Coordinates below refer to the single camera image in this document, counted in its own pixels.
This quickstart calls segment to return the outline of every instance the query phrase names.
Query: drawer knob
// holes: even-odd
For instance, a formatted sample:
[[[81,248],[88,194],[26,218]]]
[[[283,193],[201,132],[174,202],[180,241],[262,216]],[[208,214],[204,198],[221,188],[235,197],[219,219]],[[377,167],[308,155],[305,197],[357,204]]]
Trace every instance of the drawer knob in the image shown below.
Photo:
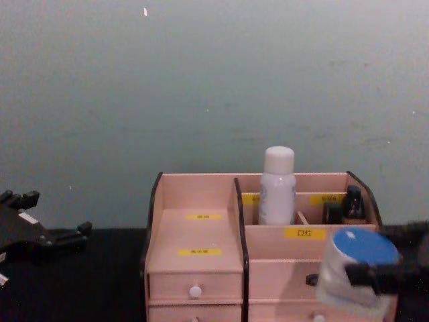
[[[202,294],[202,289],[199,286],[193,286],[189,290],[189,295],[193,299],[198,299],[201,296],[201,294]]]
[[[323,315],[317,314],[313,317],[313,322],[326,322],[326,319]]]

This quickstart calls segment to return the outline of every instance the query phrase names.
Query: wooden desk organizer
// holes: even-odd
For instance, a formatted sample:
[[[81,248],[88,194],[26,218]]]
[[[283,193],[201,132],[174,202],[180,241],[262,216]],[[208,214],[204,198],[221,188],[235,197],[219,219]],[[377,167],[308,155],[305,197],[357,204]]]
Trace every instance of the wooden desk organizer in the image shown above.
[[[260,174],[162,174],[151,192],[141,259],[147,322],[391,322],[319,303],[306,277],[318,273],[326,240],[323,202],[361,188],[366,223],[381,219],[370,189],[351,172],[297,173],[297,225],[257,224]],[[201,291],[192,294],[191,288]]]

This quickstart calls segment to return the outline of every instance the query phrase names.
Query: jar with blue lid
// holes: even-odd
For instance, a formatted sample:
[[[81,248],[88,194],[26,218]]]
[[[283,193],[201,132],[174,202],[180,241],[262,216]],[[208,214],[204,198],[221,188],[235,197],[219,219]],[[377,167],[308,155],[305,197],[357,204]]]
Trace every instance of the jar with blue lid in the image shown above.
[[[363,229],[350,227],[338,230],[329,239],[320,265],[316,296],[323,303],[370,317],[383,317],[392,297],[377,296],[369,286],[352,287],[345,266],[395,264],[400,254],[387,238]]]

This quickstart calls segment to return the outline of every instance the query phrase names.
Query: black surface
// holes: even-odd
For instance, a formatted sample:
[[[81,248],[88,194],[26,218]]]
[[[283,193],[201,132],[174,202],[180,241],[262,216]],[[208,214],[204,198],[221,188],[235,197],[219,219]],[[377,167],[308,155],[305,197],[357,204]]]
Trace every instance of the black surface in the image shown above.
[[[0,266],[0,322],[141,321],[144,229],[94,230],[86,251],[49,263]]]

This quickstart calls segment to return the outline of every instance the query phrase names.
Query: plastic bottle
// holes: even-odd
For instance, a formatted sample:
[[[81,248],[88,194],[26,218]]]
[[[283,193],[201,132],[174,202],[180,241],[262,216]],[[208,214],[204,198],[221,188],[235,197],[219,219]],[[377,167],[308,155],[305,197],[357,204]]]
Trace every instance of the plastic bottle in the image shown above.
[[[260,225],[292,225],[295,221],[295,153],[284,146],[265,151],[261,179]]]

